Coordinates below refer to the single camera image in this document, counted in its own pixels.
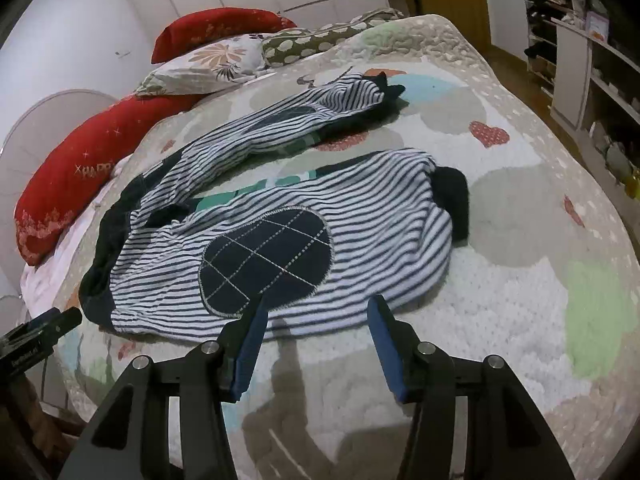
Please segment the navy striped child pants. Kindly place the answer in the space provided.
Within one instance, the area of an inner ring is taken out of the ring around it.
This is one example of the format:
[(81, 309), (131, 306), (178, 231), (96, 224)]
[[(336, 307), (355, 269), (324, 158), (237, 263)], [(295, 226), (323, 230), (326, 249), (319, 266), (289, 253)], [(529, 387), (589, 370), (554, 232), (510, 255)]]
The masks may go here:
[(260, 304), (295, 336), (357, 325), (444, 276), (469, 234), (461, 171), (378, 148), (216, 195), (248, 162), (361, 132), (397, 112), (405, 81), (344, 75), (232, 120), (138, 174), (105, 214), (79, 300), (123, 334), (201, 342)]

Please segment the pink bed sheet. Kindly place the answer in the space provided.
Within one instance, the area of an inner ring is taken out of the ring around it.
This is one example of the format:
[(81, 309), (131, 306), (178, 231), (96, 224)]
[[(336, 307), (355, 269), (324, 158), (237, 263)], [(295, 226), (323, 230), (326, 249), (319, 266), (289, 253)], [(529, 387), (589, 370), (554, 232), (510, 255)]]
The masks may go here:
[(102, 200), (114, 180), (124, 169), (130, 156), (118, 162), (98, 195), (79, 217), (61, 234), (54, 251), (39, 266), (25, 266), (21, 276), (21, 292), (27, 313), (36, 318), (53, 307), (53, 301), (65, 280), (75, 252), (85, 236), (93, 217), (102, 206)]

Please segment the long red pillow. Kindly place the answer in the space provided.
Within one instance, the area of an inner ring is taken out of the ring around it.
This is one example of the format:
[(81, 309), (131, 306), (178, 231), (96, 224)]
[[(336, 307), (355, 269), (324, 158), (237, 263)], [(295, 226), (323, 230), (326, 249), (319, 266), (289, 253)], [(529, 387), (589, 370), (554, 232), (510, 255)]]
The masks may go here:
[(118, 162), (161, 120), (190, 110), (196, 96), (126, 96), (75, 128), (30, 178), (14, 211), (18, 252), (36, 266), (110, 180)]

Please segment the round white headboard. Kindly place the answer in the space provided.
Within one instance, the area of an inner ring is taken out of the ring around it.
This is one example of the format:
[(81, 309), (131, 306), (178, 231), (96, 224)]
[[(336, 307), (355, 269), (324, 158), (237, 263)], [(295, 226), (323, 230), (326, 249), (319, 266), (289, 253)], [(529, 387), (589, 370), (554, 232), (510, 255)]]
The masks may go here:
[(116, 99), (106, 93), (70, 89), (50, 94), (17, 119), (1, 148), (1, 270), (20, 288), (24, 262), (15, 241), (14, 209), (26, 185), (47, 156), (88, 118)]

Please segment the floral white pillow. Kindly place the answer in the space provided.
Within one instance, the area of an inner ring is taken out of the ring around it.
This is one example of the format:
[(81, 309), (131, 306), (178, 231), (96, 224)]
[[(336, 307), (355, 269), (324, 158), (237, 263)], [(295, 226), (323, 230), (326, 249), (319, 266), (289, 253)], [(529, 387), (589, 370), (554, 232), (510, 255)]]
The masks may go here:
[(152, 70), (137, 96), (204, 96), (245, 84), (266, 71), (262, 40), (246, 34), (221, 39), (178, 56)]

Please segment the red pillow at back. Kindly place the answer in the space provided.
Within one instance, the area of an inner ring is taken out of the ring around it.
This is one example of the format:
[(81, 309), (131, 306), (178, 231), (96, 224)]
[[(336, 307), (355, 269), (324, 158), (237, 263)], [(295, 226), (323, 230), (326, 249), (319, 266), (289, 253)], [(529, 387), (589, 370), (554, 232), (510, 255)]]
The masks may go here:
[(277, 13), (247, 8), (207, 9), (170, 23), (155, 40), (151, 63), (165, 63), (203, 44), (245, 34), (274, 34), (296, 24)]

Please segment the white shelf unit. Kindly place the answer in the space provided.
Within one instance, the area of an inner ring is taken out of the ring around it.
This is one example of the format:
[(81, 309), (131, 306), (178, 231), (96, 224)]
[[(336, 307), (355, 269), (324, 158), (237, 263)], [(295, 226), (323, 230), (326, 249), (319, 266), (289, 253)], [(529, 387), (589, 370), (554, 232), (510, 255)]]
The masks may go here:
[(556, 30), (551, 116), (580, 157), (639, 198), (639, 65), (568, 21)]

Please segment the olive cloud pattern pillow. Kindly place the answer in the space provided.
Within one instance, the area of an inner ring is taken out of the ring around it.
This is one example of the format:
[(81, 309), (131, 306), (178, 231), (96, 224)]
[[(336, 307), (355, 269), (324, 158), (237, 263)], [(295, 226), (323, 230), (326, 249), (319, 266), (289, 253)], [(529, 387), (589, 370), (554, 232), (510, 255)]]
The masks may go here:
[(288, 28), (262, 40), (262, 56), (269, 67), (281, 67), (326, 52), (369, 28), (404, 18), (394, 8), (378, 9), (348, 22), (326, 24), (318, 29)]

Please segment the black shoe rack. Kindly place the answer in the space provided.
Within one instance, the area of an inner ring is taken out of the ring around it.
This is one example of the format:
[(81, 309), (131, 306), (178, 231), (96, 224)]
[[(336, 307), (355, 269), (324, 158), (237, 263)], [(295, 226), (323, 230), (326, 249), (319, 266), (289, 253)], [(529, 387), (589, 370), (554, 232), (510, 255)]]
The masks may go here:
[(552, 97), (558, 67), (556, 22), (579, 23), (584, 16), (585, 0), (524, 0), (527, 22), (527, 70)]

